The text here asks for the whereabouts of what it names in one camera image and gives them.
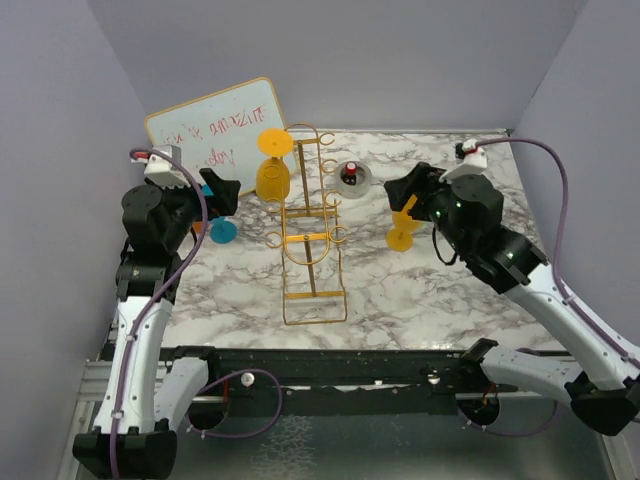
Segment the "small whiteboard with yellow frame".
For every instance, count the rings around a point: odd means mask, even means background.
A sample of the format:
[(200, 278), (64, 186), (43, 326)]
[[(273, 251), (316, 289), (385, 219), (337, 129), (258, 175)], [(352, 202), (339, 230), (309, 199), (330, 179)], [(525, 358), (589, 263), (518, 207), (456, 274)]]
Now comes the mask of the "small whiteboard with yellow frame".
[(258, 169), (267, 158), (259, 135), (285, 128), (272, 82), (256, 78), (149, 115), (145, 129), (155, 146), (181, 149), (181, 164), (200, 179), (211, 168), (226, 180), (241, 182), (242, 195), (255, 189)]

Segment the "black front rail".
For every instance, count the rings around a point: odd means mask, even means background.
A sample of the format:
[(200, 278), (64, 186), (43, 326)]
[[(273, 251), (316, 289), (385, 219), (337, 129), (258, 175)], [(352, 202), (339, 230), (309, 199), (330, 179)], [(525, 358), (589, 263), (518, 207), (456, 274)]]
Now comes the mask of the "black front rail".
[(482, 396), (491, 384), (459, 350), (163, 348), (159, 364), (181, 357), (208, 362), (216, 380), (252, 369), (256, 383), (229, 383), (230, 416), (454, 415), (456, 400)]

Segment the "clear tape roll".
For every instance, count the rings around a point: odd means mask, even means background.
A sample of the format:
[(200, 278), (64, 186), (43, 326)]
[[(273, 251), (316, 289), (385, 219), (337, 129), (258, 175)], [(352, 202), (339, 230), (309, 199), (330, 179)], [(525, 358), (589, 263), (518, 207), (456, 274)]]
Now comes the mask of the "clear tape roll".
[(334, 173), (334, 188), (346, 199), (355, 200), (364, 197), (369, 192), (371, 183), (371, 170), (361, 162), (344, 162)]

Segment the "yellow plastic wine glass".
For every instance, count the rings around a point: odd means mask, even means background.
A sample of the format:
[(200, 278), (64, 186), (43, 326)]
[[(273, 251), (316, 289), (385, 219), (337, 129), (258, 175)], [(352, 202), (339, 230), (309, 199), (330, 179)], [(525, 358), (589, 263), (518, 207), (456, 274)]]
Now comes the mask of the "yellow plastic wine glass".
[(256, 173), (256, 195), (263, 201), (283, 202), (290, 192), (290, 170), (284, 157), (293, 151), (293, 138), (283, 129), (270, 128), (258, 136), (257, 146), (267, 158)]
[(392, 212), (393, 227), (387, 232), (385, 240), (393, 251), (408, 251), (413, 246), (413, 233), (423, 225), (423, 221), (415, 220), (409, 214), (416, 202), (417, 197), (412, 195), (401, 211)]

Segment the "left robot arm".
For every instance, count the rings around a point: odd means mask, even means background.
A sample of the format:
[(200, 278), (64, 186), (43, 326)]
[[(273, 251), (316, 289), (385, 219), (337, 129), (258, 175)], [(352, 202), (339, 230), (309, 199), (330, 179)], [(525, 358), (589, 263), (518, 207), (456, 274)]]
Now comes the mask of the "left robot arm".
[(165, 329), (188, 262), (178, 249), (197, 221), (235, 214), (241, 184), (212, 169), (201, 186), (145, 183), (122, 198), (127, 250), (116, 273), (117, 337), (106, 391), (89, 432), (73, 455), (98, 479), (166, 479), (177, 454), (177, 430), (196, 394), (220, 385), (208, 354), (174, 360), (157, 378)]

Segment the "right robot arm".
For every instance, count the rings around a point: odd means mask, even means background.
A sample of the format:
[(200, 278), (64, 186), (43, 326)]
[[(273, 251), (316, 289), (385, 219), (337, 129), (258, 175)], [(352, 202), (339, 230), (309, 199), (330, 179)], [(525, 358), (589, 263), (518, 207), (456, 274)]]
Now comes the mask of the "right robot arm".
[(600, 319), (587, 326), (586, 304), (563, 298), (544, 253), (503, 225), (504, 197), (488, 178), (465, 174), (447, 183), (441, 173), (420, 162), (385, 182), (391, 210), (432, 223), (474, 277), (531, 314), (573, 357), (554, 361), (481, 339), (463, 356), (461, 383), (535, 392), (569, 406), (592, 430), (619, 434), (639, 413), (638, 348), (613, 346), (618, 336)]

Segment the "blue plastic wine glass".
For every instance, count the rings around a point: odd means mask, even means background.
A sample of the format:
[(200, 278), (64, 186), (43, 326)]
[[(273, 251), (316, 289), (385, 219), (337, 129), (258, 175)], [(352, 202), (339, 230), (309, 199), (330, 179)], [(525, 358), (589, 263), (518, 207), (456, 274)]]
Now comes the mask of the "blue plastic wine glass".
[(202, 186), (202, 192), (205, 196), (210, 213), (215, 215), (214, 218), (208, 221), (208, 230), (211, 240), (216, 244), (230, 243), (236, 238), (236, 225), (219, 213), (218, 208), (212, 200), (214, 194), (208, 185)]

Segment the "small bottle with red cap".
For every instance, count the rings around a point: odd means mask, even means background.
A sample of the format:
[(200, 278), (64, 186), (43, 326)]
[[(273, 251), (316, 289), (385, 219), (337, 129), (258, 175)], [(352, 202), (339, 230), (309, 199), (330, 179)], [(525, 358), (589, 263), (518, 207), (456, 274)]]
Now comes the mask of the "small bottle with red cap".
[(346, 163), (341, 175), (342, 181), (347, 185), (356, 185), (357, 172), (358, 172), (358, 166), (355, 162)]

